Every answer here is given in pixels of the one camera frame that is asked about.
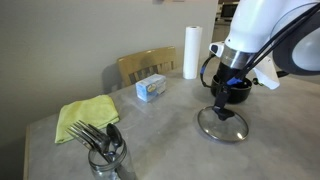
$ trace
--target wooden chair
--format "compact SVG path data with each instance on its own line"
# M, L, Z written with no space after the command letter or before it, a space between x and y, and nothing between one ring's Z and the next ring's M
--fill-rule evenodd
M176 68L176 49L173 46L138 52L118 59L125 86L130 86L152 74L163 74Z

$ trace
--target box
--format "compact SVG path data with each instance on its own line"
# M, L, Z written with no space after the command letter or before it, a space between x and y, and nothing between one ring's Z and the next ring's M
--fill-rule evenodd
M154 74L136 83L137 96L149 102L166 90L166 77Z

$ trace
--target gray table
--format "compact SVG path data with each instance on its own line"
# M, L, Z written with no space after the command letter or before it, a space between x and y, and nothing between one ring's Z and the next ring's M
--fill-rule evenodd
M227 106L247 120L249 136L225 144L196 121L214 102L209 89L199 79L184 80L181 69L166 77L166 92L150 103L136 97L134 86L110 94L139 179L320 178L319 85L284 77L275 91L254 86L244 103ZM54 144L57 120L55 114L29 126L26 177L93 179L85 147L75 140Z

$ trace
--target yellow cloth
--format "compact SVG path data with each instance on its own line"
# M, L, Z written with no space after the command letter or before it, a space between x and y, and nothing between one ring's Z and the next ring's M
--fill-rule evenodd
M55 143L64 143L73 139L65 130L78 120L101 129L109 123L118 122L118 116L113 101L108 95L65 105L59 114Z

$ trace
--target beige wall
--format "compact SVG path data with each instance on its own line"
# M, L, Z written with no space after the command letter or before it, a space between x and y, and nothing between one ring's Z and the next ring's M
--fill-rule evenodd
M2 0L0 179L21 179L27 124L64 104L120 88L118 57L173 45L181 65L189 25L204 28L201 58L206 57L216 5L217 0Z

